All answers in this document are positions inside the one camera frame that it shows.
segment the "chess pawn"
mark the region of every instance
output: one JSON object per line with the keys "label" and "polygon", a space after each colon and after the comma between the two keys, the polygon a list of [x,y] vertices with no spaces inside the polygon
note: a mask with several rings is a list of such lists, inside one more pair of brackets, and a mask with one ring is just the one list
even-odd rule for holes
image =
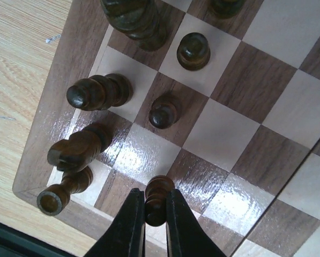
{"label": "chess pawn", "polygon": [[242,9],[245,0],[210,0],[210,10],[219,19],[229,19]]}
{"label": "chess pawn", "polygon": [[167,176],[153,177],[145,188],[145,221],[150,226],[166,222],[166,197],[175,189],[174,182]]}
{"label": "chess pawn", "polygon": [[77,173],[64,172],[61,184],[51,185],[38,195],[37,206],[43,213],[55,216],[67,206],[71,194],[85,191],[92,180],[89,167]]}
{"label": "chess pawn", "polygon": [[181,109],[178,98],[169,94],[161,95],[151,106],[149,121],[157,129],[167,129],[180,119]]}
{"label": "chess pawn", "polygon": [[118,107],[132,97],[130,81],[120,74],[94,75],[80,79],[67,90],[69,104],[83,111]]}
{"label": "chess pawn", "polygon": [[110,24],[145,51],[161,48],[167,37],[154,0],[100,0]]}
{"label": "chess pawn", "polygon": [[81,171],[106,150],[111,141],[105,128],[93,123],[53,144],[48,152],[48,163],[57,166],[59,171]]}
{"label": "chess pawn", "polygon": [[201,33],[189,33],[183,37],[176,52],[178,62],[189,71],[202,69],[210,60],[209,42]]}

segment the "chess piece base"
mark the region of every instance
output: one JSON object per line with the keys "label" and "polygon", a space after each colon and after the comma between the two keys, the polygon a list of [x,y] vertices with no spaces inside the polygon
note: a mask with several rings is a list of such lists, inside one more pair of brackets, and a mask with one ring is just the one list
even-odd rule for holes
{"label": "chess piece base", "polygon": [[245,0],[210,0],[210,11],[218,19],[230,19],[237,15]]}
{"label": "chess piece base", "polygon": [[89,167],[78,173],[63,173],[61,184],[47,187],[37,197],[38,208],[48,216],[59,214],[69,203],[70,195],[85,191],[93,181]]}

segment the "light square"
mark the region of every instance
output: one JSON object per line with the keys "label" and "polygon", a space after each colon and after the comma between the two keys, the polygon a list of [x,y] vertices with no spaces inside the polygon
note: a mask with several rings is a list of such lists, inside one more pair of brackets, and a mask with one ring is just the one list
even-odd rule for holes
{"label": "light square", "polygon": [[311,154],[278,197],[320,220],[320,157]]}
{"label": "light square", "polygon": [[320,0],[265,0],[243,41],[299,68],[320,36]]}
{"label": "light square", "polygon": [[242,243],[240,248],[235,252],[233,257],[280,257],[280,256],[246,239]]}
{"label": "light square", "polygon": [[270,193],[231,173],[204,216],[245,236],[273,199]]}
{"label": "light square", "polygon": [[124,75],[130,80],[133,89],[133,96],[128,103],[120,107],[111,107],[109,110],[134,122],[157,71],[111,47],[107,47],[97,74],[107,75],[109,73]]}
{"label": "light square", "polygon": [[113,168],[146,185],[152,177],[167,174],[179,151],[179,146],[133,124]]}
{"label": "light square", "polygon": [[[199,71],[184,69],[176,57],[180,41],[191,32],[202,33],[207,38],[211,49],[209,63]],[[186,14],[159,71],[206,96],[210,96],[239,43],[239,39]]]}
{"label": "light square", "polygon": [[320,80],[297,70],[263,125],[311,149],[320,138]]}
{"label": "light square", "polygon": [[209,99],[183,148],[230,172],[259,124]]}

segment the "dark wooden chess piece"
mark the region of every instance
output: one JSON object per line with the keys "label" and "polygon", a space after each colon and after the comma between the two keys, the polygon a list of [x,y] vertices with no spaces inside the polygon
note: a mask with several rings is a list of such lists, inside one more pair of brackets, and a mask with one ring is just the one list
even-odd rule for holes
{"label": "dark wooden chess piece", "polygon": [[78,172],[89,165],[111,144],[112,138],[105,128],[93,123],[53,144],[48,152],[48,163],[57,170]]}
{"label": "dark wooden chess piece", "polygon": [[209,62],[211,57],[209,42],[201,33],[189,33],[181,40],[176,57],[186,70],[200,70]]}
{"label": "dark wooden chess piece", "polygon": [[145,188],[145,222],[160,226],[166,222],[166,197],[175,189],[174,182],[167,176],[153,177]]}
{"label": "dark wooden chess piece", "polygon": [[170,94],[161,95],[151,106],[149,121],[157,129],[166,129],[180,119],[181,110],[178,98]]}
{"label": "dark wooden chess piece", "polygon": [[70,195],[85,191],[93,181],[89,167],[77,173],[64,172],[61,184],[54,184],[37,197],[37,206],[45,214],[55,216],[69,203]]}
{"label": "dark wooden chess piece", "polygon": [[94,75],[80,79],[67,90],[69,104],[83,111],[107,110],[127,103],[132,97],[130,81],[120,74]]}
{"label": "dark wooden chess piece", "polygon": [[229,19],[242,9],[245,0],[210,0],[210,10],[219,19]]}
{"label": "dark wooden chess piece", "polygon": [[100,0],[110,24],[145,51],[161,48],[167,37],[154,0]]}

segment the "chess rook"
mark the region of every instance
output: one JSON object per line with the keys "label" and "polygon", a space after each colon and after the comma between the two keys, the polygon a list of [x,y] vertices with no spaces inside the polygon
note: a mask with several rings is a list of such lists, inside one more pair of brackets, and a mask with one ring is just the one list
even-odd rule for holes
{"label": "chess rook", "polygon": [[177,48],[176,57],[182,67],[189,71],[202,69],[210,60],[209,42],[201,33],[189,33]]}
{"label": "chess rook", "polygon": [[110,24],[145,51],[161,48],[167,37],[154,0],[100,0]]}
{"label": "chess rook", "polygon": [[175,96],[165,94],[157,98],[149,112],[149,121],[157,129],[166,129],[181,116],[181,103]]}
{"label": "chess rook", "polygon": [[69,104],[83,111],[107,110],[127,103],[132,97],[130,81],[120,74],[94,75],[80,79],[67,90]]}
{"label": "chess rook", "polygon": [[112,138],[105,128],[94,123],[81,131],[53,144],[48,152],[48,163],[57,170],[78,172],[87,167],[111,144]]}
{"label": "chess rook", "polygon": [[210,0],[210,11],[219,19],[229,19],[242,9],[245,0]]}
{"label": "chess rook", "polygon": [[150,226],[166,222],[166,197],[175,189],[174,182],[167,176],[153,177],[145,188],[145,221]]}
{"label": "chess rook", "polygon": [[89,167],[77,173],[64,172],[61,184],[49,186],[37,197],[37,206],[45,214],[55,216],[69,203],[70,195],[85,191],[93,181]]}

